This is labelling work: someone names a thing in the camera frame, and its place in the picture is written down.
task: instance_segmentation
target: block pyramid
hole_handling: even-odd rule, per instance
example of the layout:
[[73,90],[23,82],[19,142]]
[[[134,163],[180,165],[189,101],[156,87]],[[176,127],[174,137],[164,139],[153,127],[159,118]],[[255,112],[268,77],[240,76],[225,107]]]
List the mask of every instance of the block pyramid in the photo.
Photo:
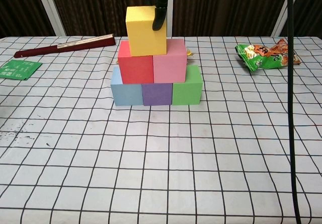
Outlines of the block pyramid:
[[154,6],[128,7],[128,40],[120,42],[119,65],[111,89],[116,106],[196,105],[202,77],[196,65],[187,66],[184,39],[167,39],[167,22],[152,30]]

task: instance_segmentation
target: pink block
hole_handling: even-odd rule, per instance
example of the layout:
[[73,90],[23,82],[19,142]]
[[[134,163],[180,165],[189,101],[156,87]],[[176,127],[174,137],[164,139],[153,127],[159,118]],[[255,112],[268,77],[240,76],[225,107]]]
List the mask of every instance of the pink block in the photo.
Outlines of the pink block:
[[154,83],[185,82],[186,68],[184,39],[167,39],[167,54],[153,56]]

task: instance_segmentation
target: green snack bag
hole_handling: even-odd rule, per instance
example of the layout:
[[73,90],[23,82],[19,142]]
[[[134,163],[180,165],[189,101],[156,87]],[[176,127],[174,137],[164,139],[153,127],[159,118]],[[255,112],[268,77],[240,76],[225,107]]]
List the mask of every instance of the green snack bag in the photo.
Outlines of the green snack bag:
[[12,59],[0,68],[0,78],[27,80],[42,63]]
[[[239,44],[235,47],[237,54],[244,61],[250,71],[258,68],[274,69],[287,66],[287,43],[284,39],[278,41],[272,48],[262,45]],[[294,64],[300,64],[297,55],[294,55]]]

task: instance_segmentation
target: brown curtain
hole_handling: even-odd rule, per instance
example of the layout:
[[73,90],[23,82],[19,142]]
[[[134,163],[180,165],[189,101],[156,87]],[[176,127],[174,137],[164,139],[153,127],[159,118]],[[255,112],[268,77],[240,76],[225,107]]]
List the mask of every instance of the brown curtain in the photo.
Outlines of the brown curtain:
[[67,35],[125,36],[127,6],[144,0],[54,0]]
[[284,0],[174,0],[173,36],[270,36]]
[[[281,36],[287,35],[287,22]],[[294,35],[322,38],[322,0],[296,0],[294,3]]]
[[0,38],[55,35],[41,0],[0,0]]

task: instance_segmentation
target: purple block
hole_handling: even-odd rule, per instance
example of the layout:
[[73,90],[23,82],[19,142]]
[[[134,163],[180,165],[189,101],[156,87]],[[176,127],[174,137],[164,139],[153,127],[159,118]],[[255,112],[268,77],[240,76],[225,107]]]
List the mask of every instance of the purple block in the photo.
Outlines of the purple block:
[[172,83],[142,84],[143,105],[171,105]]

